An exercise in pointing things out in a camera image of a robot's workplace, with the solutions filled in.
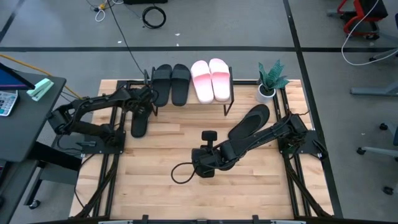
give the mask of black box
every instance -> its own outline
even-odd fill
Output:
[[[168,0],[124,0],[125,4],[167,3]]]

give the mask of floor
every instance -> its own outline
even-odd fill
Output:
[[[100,2],[91,0],[92,4]],[[298,42],[289,28],[287,3]],[[143,69],[163,63],[189,66],[196,60],[219,57],[232,66],[235,78],[257,78],[258,62],[270,67],[281,59],[286,65],[284,75],[309,78],[344,217],[396,221],[398,197],[384,195],[381,188],[398,181],[398,163],[377,154],[359,156],[355,150],[358,146],[394,148],[390,134],[381,132],[378,125],[383,121],[398,123],[398,101],[393,97],[352,96],[349,89],[385,86],[396,80],[393,74],[398,72],[398,61],[388,59],[363,67],[347,64],[339,53],[345,40],[343,24],[325,15],[327,9],[339,3],[340,0],[170,0],[159,5],[167,14],[167,22],[157,30],[143,28],[142,21],[131,11],[141,14],[148,5],[117,5],[113,10]],[[398,37],[394,22],[398,2],[384,0],[384,4],[390,16],[379,26],[383,33]],[[0,52],[65,77],[67,85],[81,95],[95,95],[101,79],[140,78],[111,11],[106,10],[103,22],[95,22],[94,17],[95,12],[82,0],[0,1]],[[159,20],[154,14],[148,14],[148,19]],[[298,43],[302,58],[295,52]],[[353,38],[347,47],[357,53],[346,56],[353,62],[366,62],[374,54],[368,52],[396,45],[383,37],[377,41]],[[305,62],[307,72],[299,59]],[[0,61],[17,70],[30,71]],[[63,103],[66,101],[60,99],[57,104]],[[54,137],[46,126],[40,141],[51,144]],[[64,219],[72,197],[73,186],[44,182],[37,196],[41,206],[36,210],[20,206],[12,223]]]

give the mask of wooden table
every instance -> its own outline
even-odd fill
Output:
[[[117,80],[102,80],[99,94],[112,93],[116,84]],[[144,214],[151,220],[247,220],[252,215],[259,215],[260,219],[293,218],[284,162],[277,141],[251,150],[229,171],[216,170],[214,178],[194,176],[185,185],[175,184],[170,178],[172,168],[178,163],[190,162],[192,148],[204,144],[202,131],[217,131],[217,142],[227,139],[229,130],[258,104],[254,97],[256,89],[256,85],[235,85],[234,104],[227,116],[217,102],[215,105],[200,105],[192,96],[192,100],[182,108],[171,104],[159,108],[158,116],[150,116],[147,134],[141,139],[130,135],[129,113],[124,127],[127,137],[124,154],[119,160],[111,218],[141,219]],[[286,92],[293,113],[307,112],[300,80],[292,80],[286,86]],[[193,88],[190,94],[195,95]],[[282,97],[279,100],[283,108]],[[271,116],[265,128],[277,121],[273,102],[267,106]],[[111,108],[95,111],[93,123],[108,123],[110,115]],[[307,114],[302,119],[311,129],[310,116]],[[95,155],[81,168],[76,191],[83,203],[97,188],[102,158],[102,155]],[[324,210],[332,214],[321,162],[310,155],[300,155],[300,158],[307,189]],[[181,166],[175,171],[175,178],[185,180],[192,171],[192,166]],[[304,214],[298,188],[296,194],[300,214]],[[106,194],[101,201],[100,215],[104,211],[104,201]],[[81,206],[74,198],[70,215],[80,210]]]

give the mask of pink slide sandal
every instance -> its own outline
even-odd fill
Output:
[[[214,99],[211,87],[210,69],[203,60],[195,62],[191,67],[192,82],[200,103],[211,103]]]
[[[227,101],[231,96],[229,68],[221,59],[213,58],[210,60],[209,68],[211,81],[213,82],[214,96],[218,101]]]

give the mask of black sandal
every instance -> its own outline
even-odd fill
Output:
[[[152,74],[150,82],[152,84],[152,89],[157,96],[154,100],[155,106],[165,106],[167,102],[169,102],[170,88],[172,84],[172,72],[173,68],[171,65],[161,65]]]
[[[151,104],[139,105],[132,114],[131,136],[142,138],[145,136],[148,127],[148,118],[152,113]]]
[[[175,106],[187,103],[191,72],[185,65],[176,64],[172,74],[172,102]]]
[[[266,105],[253,107],[247,115],[229,133],[229,139],[244,139],[260,130],[269,119],[269,109]]]

